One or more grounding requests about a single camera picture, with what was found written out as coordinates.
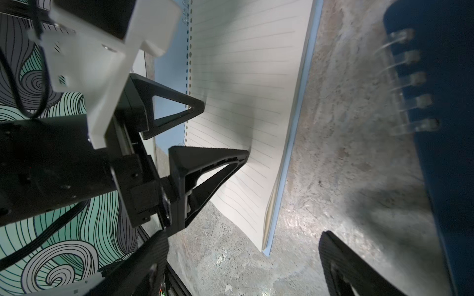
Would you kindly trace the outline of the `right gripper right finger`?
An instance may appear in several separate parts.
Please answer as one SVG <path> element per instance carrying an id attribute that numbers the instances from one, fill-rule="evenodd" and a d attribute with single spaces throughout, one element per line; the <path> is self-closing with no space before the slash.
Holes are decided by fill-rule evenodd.
<path id="1" fill-rule="evenodd" d="M 318 251 L 331 296 L 402 296 L 331 231 L 320 237 Z"/>

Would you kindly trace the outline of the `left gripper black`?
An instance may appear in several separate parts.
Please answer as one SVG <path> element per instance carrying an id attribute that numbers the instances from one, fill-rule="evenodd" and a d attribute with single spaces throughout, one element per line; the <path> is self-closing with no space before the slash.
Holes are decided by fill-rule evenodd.
<path id="1" fill-rule="evenodd" d="M 163 229 L 188 227 L 201 209 L 248 161 L 249 151 L 173 146 L 165 178 L 144 141 L 202 114 L 204 101 L 138 74 L 128 76 L 107 127 L 106 152 L 128 221 L 136 228 L 158 217 Z"/>

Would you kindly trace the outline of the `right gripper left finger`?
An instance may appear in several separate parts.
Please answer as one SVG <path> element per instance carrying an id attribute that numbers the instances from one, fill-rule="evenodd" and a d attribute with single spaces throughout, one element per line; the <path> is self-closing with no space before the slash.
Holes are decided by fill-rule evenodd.
<path id="1" fill-rule="evenodd" d="M 92 288 L 88 296 L 131 296 L 152 268 L 161 275 L 169 251 L 165 230 L 153 234 L 135 253 L 123 261 L 108 277 Z"/>

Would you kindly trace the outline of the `light blue spiral notebook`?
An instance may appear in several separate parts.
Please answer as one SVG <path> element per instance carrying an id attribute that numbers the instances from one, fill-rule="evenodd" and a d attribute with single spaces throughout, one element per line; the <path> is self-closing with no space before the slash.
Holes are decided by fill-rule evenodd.
<path id="1" fill-rule="evenodd" d="M 174 145 L 249 152 L 212 203 L 263 254 L 274 240 L 322 1 L 179 1 L 157 82 L 205 103 L 204 112 L 157 136 L 164 168 Z"/>

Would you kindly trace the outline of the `dark blue spiral notebook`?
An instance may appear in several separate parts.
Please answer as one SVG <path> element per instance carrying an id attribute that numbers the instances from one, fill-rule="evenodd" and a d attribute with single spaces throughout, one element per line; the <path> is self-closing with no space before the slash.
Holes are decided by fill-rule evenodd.
<path id="1" fill-rule="evenodd" d="M 395 1 L 378 53 L 412 134 L 455 296 L 474 293 L 474 4 Z"/>

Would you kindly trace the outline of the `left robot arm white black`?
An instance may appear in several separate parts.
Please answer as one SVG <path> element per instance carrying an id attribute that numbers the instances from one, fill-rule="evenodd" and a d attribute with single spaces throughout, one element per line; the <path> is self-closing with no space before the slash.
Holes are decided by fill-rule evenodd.
<path id="1" fill-rule="evenodd" d="M 169 236 L 185 229 L 249 158 L 241 149 L 173 146 L 160 177 L 144 141 L 197 117 L 204 103 L 131 74 L 104 148 L 85 115 L 1 124 L 1 224 L 117 191 L 133 227 L 157 215 Z"/>

